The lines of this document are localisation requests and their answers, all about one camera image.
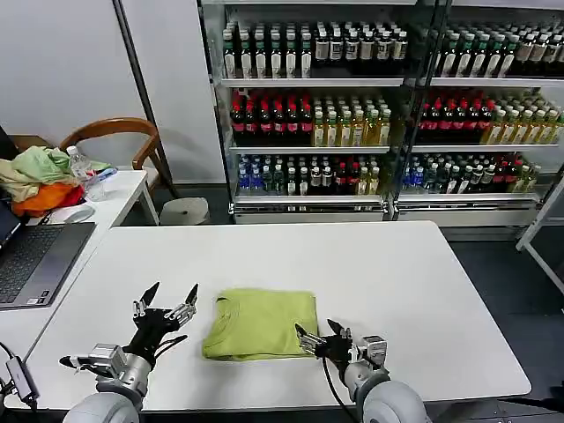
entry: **bottle cap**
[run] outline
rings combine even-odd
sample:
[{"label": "bottle cap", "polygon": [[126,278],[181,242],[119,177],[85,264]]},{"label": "bottle cap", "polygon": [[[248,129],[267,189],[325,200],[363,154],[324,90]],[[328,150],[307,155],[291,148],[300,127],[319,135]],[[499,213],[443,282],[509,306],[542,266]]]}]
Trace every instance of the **bottle cap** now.
[{"label": "bottle cap", "polygon": [[70,156],[78,154],[78,148],[75,145],[67,147],[67,154],[69,154]]}]

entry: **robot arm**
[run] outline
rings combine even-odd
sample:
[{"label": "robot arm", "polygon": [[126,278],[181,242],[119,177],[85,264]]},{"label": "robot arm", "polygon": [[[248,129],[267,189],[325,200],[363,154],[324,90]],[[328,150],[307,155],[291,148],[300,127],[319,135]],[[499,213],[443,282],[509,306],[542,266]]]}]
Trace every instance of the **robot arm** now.
[{"label": "robot arm", "polygon": [[94,373],[98,391],[74,406],[63,423],[139,422],[148,376],[157,358],[187,338],[181,335],[163,342],[163,337],[179,330],[196,313],[197,285],[186,301],[173,309],[149,308],[158,288],[156,283],[140,301],[133,301],[137,332],[127,346],[97,344],[88,355],[60,359],[67,367]]},{"label": "robot arm", "polygon": [[380,337],[353,342],[350,329],[328,320],[335,335],[318,337],[296,324],[301,348],[338,369],[339,379],[348,388],[364,423],[424,423],[430,421],[423,401],[409,386],[391,381],[384,367],[387,343]]}]

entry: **chair backrest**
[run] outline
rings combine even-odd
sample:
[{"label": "chair backrest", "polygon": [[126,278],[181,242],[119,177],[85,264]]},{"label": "chair backrest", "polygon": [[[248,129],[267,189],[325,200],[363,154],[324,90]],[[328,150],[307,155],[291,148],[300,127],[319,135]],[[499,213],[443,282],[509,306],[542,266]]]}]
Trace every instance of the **chair backrest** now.
[{"label": "chair backrest", "polygon": [[163,176],[161,173],[163,170],[162,165],[158,154],[155,152],[157,145],[160,144],[159,131],[152,123],[146,121],[145,119],[139,119],[137,117],[115,117],[112,119],[89,123],[88,125],[75,130],[72,134],[65,138],[61,145],[59,145],[59,148],[66,151],[69,146],[76,145],[82,140],[104,137],[106,135],[119,134],[123,132],[142,133],[149,136],[149,139],[131,161],[131,166],[136,170],[141,170],[145,160],[150,158],[153,165],[159,171],[160,176]]}]

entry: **laptop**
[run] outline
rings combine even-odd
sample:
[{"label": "laptop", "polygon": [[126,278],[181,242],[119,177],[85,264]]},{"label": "laptop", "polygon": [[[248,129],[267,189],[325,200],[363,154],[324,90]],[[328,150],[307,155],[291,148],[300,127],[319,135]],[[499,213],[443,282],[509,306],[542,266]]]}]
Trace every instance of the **laptop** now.
[{"label": "laptop", "polygon": [[0,310],[49,306],[94,227],[25,226],[0,201]]}]

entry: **drink refrigerator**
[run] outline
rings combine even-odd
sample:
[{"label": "drink refrigerator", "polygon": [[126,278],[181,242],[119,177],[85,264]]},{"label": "drink refrigerator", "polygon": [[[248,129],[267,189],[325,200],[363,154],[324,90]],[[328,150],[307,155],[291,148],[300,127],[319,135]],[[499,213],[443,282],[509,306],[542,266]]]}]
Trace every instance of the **drink refrigerator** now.
[{"label": "drink refrigerator", "polygon": [[[501,33],[509,24],[535,22],[541,25],[552,23],[558,29],[564,18],[564,3],[559,0],[201,0],[200,5],[204,45],[207,47],[210,79],[215,92],[217,106],[216,117],[219,138],[226,165],[231,206],[230,213],[236,223],[298,223],[298,222],[334,222],[334,221],[381,221],[381,220],[419,220],[430,219],[445,231],[454,235],[475,236],[476,234],[494,234],[513,236],[517,230],[528,226],[542,205],[545,193],[553,185],[554,175],[558,173],[564,154],[558,143],[552,144],[498,144],[484,143],[477,139],[466,140],[455,132],[449,139],[441,137],[436,143],[426,140],[420,130],[421,122],[426,118],[425,104],[434,101],[434,96],[443,95],[444,90],[461,90],[468,96],[476,95],[468,90],[474,89],[484,99],[530,98],[542,94],[551,104],[564,106],[564,79],[547,75],[510,75],[498,78],[492,75],[473,77],[442,75],[452,28],[460,29],[471,22],[476,27],[488,23],[487,29],[495,28]],[[371,23],[397,22],[407,28],[409,41],[408,55],[400,71],[387,69],[370,72],[349,71],[352,68],[333,69],[330,65],[315,66],[317,51],[312,45],[310,78],[301,77],[300,66],[296,66],[295,78],[287,78],[284,66],[279,70],[279,78],[271,76],[267,69],[263,78],[257,77],[256,59],[251,43],[252,62],[250,73],[244,78],[240,67],[241,39],[239,31],[248,30],[256,33],[256,24],[263,23],[264,30],[279,24],[283,33],[288,23],[310,23],[312,44],[318,41],[315,23],[332,21],[358,23],[362,20]],[[227,75],[224,54],[224,30],[235,24],[233,51],[235,73]],[[297,60],[300,62],[300,49]],[[501,58],[508,55],[504,50]],[[314,146],[288,143],[285,140],[275,142],[245,143],[237,138],[231,122],[230,112],[234,95],[246,99],[252,98],[253,92],[261,95],[287,96],[308,93],[312,98],[356,95],[362,98],[384,98],[392,109],[391,130],[386,145],[360,146]],[[507,159],[514,153],[530,162],[530,166],[540,164],[543,171],[537,175],[534,187],[524,192],[481,192],[444,194],[425,189],[404,189],[403,175],[412,163],[413,156],[426,154],[449,154],[451,156],[469,153],[487,157]],[[240,189],[238,183],[241,156],[276,158],[295,156],[334,156],[342,160],[347,156],[376,156],[381,168],[380,188],[372,195],[293,195],[287,193],[250,192]]]}]

